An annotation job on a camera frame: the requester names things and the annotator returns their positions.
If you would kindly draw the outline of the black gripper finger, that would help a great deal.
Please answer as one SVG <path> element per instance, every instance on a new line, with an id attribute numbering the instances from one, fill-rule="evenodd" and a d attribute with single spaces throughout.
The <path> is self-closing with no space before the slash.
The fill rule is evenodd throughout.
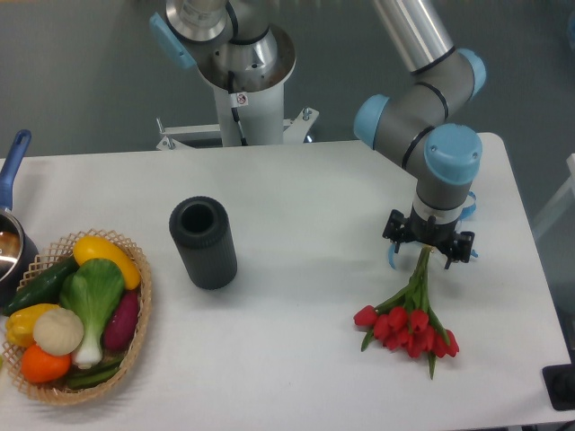
<path id="1" fill-rule="evenodd" d="M 447 261 L 444 269 L 449 269 L 452 263 L 468 263 L 473 251 L 475 233 L 463 231 L 453 232 L 443 244 L 443 254 Z"/>
<path id="2" fill-rule="evenodd" d="M 393 209 L 387 219 L 382 236 L 394 244 L 411 241 L 409 218 L 397 209 Z"/>

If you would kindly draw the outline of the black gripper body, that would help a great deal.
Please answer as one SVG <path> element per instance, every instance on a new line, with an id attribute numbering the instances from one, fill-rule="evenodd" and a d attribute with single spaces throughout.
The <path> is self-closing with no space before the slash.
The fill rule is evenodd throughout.
<path id="1" fill-rule="evenodd" d="M 463 209 L 463 205 L 438 209 L 415 195 L 407 222 L 407 242 L 419 242 L 438 250 L 458 244 L 463 239 L 456 231 Z"/>

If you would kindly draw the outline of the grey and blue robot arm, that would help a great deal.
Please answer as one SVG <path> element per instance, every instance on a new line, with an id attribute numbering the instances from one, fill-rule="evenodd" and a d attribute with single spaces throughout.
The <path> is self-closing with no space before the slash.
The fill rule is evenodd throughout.
<path id="1" fill-rule="evenodd" d="M 450 118 L 482 89 L 484 63 L 471 50 L 455 47 L 429 2 L 373 6 L 414 79 L 399 99 L 370 97 L 353 124 L 360 141 L 417 181 L 411 212 L 393 211 L 383 236 L 395 246 L 432 246 L 448 263 L 466 262 L 474 235 L 457 225 L 480 168 L 482 141 Z M 149 27 L 173 63 L 197 68 L 212 87 L 224 145 L 287 141 L 284 84 L 296 54 L 259 2 L 170 1 Z"/>

